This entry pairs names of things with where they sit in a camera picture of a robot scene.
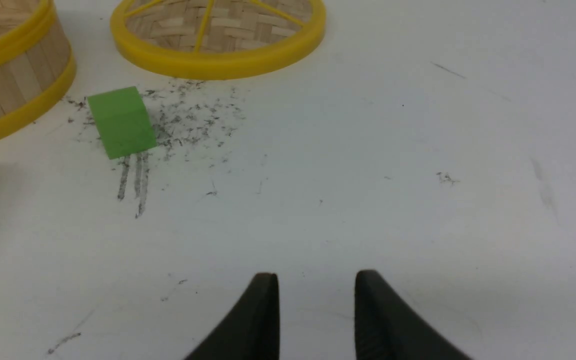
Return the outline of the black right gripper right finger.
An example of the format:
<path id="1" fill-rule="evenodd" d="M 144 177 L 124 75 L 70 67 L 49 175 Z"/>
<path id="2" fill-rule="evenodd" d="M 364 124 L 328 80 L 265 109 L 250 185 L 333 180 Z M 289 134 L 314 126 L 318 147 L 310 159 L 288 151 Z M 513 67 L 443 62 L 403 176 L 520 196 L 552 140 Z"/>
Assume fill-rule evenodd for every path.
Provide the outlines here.
<path id="1" fill-rule="evenodd" d="M 375 269 L 363 269 L 355 277 L 354 344 L 357 360 L 470 359 L 419 316 Z"/>

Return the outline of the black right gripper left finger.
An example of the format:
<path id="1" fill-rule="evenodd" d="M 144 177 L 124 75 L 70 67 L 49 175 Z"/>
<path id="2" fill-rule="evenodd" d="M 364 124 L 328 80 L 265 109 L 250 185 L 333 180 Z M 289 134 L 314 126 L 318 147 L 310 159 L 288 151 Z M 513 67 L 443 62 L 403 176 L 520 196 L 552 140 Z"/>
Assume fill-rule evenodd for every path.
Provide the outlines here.
<path id="1" fill-rule="evenodd" d="M 230 312 L 186 359 L 278 360 L 279 294 L 277 275 L 257 273 Z"/>

